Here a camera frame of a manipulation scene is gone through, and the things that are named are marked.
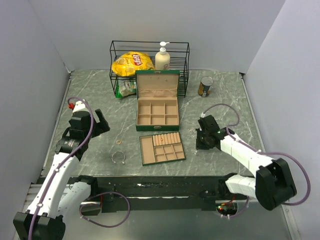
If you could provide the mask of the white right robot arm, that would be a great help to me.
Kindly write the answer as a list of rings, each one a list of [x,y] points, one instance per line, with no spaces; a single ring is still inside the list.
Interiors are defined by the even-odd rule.
[[[198,120],[196,149],[217,148],[252,174],[251,177],[229,173],[219,181],[218,193],[223,199],[241,194],[258,200],[266,210],[273,210],[297,194],[297,189],[288,163],[282,159],[262,155],[244,145],[244,142],[229,128],[220,128],[212,115],[202,114]]]

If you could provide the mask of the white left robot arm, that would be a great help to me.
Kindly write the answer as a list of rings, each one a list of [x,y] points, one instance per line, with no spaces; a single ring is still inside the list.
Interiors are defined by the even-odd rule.
[[[89,110],[76,104],[56,145],[51,168],[38,194],[25,212],[17,212],[13,224],[20,239],[26,240],[32,229],[34,240],[61,240],[66,224],[84,201],[94,201],[99,195],[98,180],[80,175],[71,190],[64,195],[72,172],[78,166],[89,144],[85,137],[95,138],[110,130],[100,109],[95,110],[99,122],[91,118]]]

